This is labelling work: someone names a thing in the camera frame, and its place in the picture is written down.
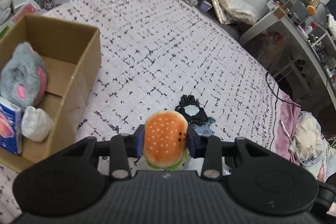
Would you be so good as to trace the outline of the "plush hamburger toy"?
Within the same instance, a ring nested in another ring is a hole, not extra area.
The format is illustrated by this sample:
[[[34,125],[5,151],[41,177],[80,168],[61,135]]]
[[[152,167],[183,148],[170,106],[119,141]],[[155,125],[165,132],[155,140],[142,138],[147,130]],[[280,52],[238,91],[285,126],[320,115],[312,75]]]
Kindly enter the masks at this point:
[[[177,111],[164,110],[150,116],[144,127],[143,156],[154,168],[179,165],[187,150],[188,123]]]

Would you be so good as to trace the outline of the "white plastic bag packet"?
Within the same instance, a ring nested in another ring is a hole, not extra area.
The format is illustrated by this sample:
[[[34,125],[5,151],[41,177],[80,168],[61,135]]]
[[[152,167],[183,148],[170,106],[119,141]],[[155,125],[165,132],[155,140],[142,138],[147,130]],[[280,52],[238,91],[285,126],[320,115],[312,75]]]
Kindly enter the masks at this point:
[[[43,142],[52,131],[54,122],[41,108],[29,106],[21,121],[21,134],[34,142]]]

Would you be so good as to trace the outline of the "blue tissue pack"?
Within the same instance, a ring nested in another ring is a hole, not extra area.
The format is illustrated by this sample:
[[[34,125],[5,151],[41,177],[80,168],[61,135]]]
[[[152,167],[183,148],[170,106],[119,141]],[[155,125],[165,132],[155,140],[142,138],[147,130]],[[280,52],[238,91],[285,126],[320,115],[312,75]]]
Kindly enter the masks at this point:
[[[22,152],[21,109],[1,97],[0,102],[1,147],[14,155]]]

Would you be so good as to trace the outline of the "grey plush mouse toy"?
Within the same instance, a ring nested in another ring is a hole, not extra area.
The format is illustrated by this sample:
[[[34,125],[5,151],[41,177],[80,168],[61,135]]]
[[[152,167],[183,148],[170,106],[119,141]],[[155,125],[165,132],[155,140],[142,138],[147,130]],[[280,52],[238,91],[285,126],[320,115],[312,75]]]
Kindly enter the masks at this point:
[[[30,43],[16,46],[1,71],[1,97],[25,110],[37,106],[45,96],[49,73]]]

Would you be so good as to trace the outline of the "black lace scrunchie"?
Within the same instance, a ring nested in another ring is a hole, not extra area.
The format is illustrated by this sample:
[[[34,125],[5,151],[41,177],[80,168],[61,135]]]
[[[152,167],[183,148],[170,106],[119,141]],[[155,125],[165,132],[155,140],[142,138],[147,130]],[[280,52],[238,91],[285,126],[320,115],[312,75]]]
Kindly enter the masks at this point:
[[[199,101],[193,95],[183,95],[176,106],[179,112],[187,120],[188,124],[204,125],[208,122],[208,116],[200,106]]]

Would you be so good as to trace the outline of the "pastel crumpled blanket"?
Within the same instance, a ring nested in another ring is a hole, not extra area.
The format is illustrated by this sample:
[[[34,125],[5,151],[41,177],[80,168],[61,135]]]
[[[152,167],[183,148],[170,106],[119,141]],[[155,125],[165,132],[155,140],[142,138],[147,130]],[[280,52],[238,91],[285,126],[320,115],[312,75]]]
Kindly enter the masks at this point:
[[[296,163],[318,181],[326,182],[335,174],[335,148],[322,135],[320,124],[310,112],[299,113],[290,151]]]

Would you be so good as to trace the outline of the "pink bed sheet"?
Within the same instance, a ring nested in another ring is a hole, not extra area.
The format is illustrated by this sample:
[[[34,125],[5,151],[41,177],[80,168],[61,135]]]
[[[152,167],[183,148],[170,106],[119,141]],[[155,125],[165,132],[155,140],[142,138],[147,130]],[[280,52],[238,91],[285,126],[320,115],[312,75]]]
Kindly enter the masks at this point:
[[[293,102],[281,89],[276,91],[276,119],[272,128],[272,139],[269,150],[277,155],[295,162],[295,153],[291,150],[301,106]]]

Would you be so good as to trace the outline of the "white patterned bedspread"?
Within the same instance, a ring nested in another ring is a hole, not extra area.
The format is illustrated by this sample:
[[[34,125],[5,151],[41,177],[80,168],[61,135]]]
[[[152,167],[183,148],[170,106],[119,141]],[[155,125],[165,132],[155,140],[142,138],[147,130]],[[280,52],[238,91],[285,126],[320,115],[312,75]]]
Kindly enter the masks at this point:
[[[230,34],[182,0],[71,0],[43,16],[100,30],[101,65],[74,141],[133,131],[151,114],[199,100],[215,134],[269,149],[279,87]],[[17,172],[1,163],[1,223],[20,210]]]

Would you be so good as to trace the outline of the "brown cardboard box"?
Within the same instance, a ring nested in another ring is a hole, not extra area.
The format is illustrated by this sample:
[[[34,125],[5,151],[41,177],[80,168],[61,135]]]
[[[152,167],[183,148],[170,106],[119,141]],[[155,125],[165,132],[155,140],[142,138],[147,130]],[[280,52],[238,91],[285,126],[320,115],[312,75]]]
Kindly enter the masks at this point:
[[[74,142],[101,65],[100,30],[89,24],[26,14],[1,39],[2,67],[22,42],[33,46],[49,73],[39,108],[53,119],[54,127],[43,142],[23,138],[20,155],[1,149],[1,163],[17,173]]]

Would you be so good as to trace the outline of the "cream tote bag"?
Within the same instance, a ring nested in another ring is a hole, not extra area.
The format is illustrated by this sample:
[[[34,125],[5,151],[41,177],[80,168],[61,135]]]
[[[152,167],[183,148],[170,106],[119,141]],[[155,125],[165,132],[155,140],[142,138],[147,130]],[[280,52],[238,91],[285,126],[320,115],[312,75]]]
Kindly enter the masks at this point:
[[[254,25],[258,20],[256,9],[243,0],[211,0],[220,24],[243,22]]]

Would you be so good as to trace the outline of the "white desk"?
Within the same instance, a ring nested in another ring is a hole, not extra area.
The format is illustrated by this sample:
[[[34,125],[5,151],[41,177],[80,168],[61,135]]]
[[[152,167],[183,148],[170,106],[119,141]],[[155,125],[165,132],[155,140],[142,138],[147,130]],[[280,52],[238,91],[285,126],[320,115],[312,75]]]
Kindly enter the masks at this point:
[[[335,105],[335,88],[327,60],[335,56],[335,43],[320,24],[315,25],[316,42],[274,1],[268,12],[240,36],[282,90],[315,114]]]

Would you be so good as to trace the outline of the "sneakers on floor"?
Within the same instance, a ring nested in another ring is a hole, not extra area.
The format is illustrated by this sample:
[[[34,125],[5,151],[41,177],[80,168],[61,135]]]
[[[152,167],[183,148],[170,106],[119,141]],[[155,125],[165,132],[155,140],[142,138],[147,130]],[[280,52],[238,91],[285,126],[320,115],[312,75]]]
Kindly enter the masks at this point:
[[[55,0],[39,0],[39,6],[47,11],[56,7]]]

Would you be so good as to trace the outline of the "red white plastic bag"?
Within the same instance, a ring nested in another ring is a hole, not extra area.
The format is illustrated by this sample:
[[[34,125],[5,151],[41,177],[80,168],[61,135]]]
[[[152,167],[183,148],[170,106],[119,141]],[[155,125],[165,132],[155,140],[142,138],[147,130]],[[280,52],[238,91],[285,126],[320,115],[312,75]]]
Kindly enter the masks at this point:
[[[34,1],[34,0],[27,0],[21,6],[21,8],[15,13],[14,17],[12,18],[12,22],[16,24],[19,22],[26,14],[34,14],[36,12],[41,12],[42,8]]]

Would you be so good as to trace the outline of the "orange round lamp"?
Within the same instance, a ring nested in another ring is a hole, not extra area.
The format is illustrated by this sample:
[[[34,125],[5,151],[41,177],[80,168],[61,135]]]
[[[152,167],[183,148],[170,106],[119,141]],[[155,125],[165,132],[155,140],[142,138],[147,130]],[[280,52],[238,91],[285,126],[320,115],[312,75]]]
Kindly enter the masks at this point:
[[[308,15],[310,15],[310,16],[314,16],[314,15],[316,14],[316,9],[315,9],[314,6],[312,6],[312,5],[307,5],[306,9],[307,9],[307,13],[308,13]]]

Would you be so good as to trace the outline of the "white garbage bags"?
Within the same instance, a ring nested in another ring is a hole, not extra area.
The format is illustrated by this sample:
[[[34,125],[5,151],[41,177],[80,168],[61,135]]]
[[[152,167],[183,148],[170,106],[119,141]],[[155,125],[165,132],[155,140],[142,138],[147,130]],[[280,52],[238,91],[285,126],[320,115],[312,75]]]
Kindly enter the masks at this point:
[[[11,15],[11,0],[0,0],[0,24],[3,24]]]

